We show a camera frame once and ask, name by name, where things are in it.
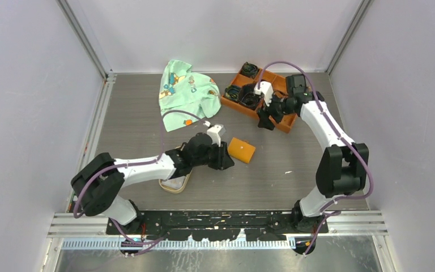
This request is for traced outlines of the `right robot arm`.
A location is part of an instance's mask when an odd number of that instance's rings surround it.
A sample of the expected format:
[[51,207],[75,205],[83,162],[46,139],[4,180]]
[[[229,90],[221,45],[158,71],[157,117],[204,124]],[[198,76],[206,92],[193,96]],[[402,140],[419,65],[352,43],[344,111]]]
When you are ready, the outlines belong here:
[[274,130],[285,116],[296,114],[310,127],[323,151],[315,173],[315,187],[292,209],[293,228],[304,233],[325,217],[325,210],[333,202],[364,189],[369,149],[343,131],[323,96],[306,85],[306,76],[288,76],[285,86],[286,95],[278,96],[271,83],[259,81],[253,92],[263,99],[257,111],[258,127]]

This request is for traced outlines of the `orange leather card holder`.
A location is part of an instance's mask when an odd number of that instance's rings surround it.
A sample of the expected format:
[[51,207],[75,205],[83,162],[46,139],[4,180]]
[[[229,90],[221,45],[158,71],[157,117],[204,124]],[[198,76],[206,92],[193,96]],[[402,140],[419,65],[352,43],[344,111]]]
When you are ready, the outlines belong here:
[[230,156],[246,164],[250,163],[255,151],[255,146],[235,137],[231,139],[228,145],[228,153]]

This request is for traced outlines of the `beige oval card tray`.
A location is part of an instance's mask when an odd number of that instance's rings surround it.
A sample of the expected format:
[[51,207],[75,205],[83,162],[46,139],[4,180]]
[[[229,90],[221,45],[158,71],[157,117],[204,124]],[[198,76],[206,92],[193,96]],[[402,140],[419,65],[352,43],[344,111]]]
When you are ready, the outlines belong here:
[[185,189],[192,174],[192,171],[192,169],[189,171],[184,171],[183,169],[177,168],[171,175],[171,178],[164,180],[159,179],[158,183],[160,187],[166,192],[173,194],[181,193]]

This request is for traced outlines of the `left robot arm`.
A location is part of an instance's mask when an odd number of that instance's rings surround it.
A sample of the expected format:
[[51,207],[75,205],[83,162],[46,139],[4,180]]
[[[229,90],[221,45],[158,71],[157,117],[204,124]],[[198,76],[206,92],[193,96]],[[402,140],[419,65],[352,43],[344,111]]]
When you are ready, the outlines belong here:
[[135,234],[143,220],[134,202],[119,196],[121,189],[146,181],[184,177],[203,165],[220,171],[234,166],[227,143],[214,142],[206,133],[198,133],[180,147],[149,158],[123,160],[101,153],[71,180],[78,198],[73,216],[103,214],[127,233]]

